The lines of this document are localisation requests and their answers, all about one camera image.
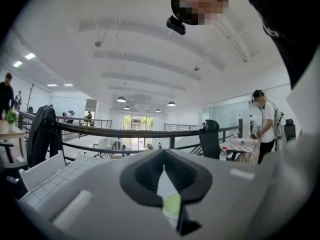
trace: gray plastic device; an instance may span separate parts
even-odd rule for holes
[[[54,193],[39,213],[28,208],[28,214],[52,239],[263,238],[310,197],[320,170],[314,153],[319,139],[303,135],[265,156],[261,165],[178,150],[142,152],[91,168]],[[177,230],[155,192],[163,164],[181,195]]]

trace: black pants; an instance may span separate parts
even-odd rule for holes
[[[274,147],[274,144],[275,144],[275,140],[268,143],[261,142],[258,164],[261,164],[261,161],[264,158],[266,153],[271,152],[272,148]]]

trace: green plant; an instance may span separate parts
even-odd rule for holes
[[[7,114],[5,114],[5,120],[8,122],[8,124],[13,124],[17,119],[17,114],[12,109],[10,109]]]

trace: potted plant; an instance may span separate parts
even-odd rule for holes
[[[17,120],[17,114],[12,109],[9,110],[7,114],[5,114],[5,120],[8,122],[9,132],[12,132],[14,122]]]

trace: black office chair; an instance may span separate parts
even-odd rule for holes
[[[203,129],[199,130],[199,139],[203,156],[219,159],[221,148],[219,147],[219,124],[214,120],[205,120]]]
[[[23,180],[21,179],[21,176],[19,174],[19,170],[28,170],[29,165],[27,162],[15,162],[12,163],[12,157],[11,157],[11,151],[10,148],[12,148],[14,145],[12,143],[3,142],[0,141],[0,147],[5,148],[6,155],[9,158],[9,161],[11,163],[4,164],[1,168],[1,180],[4,180],[5,185],[11,192],[11,194],[17,198],[22,198],[28,190],[25,187],[25,184],[23,183]]]
[[[296,126],[292,119],[285,120],[284,133],[287,142],[296,139]]]

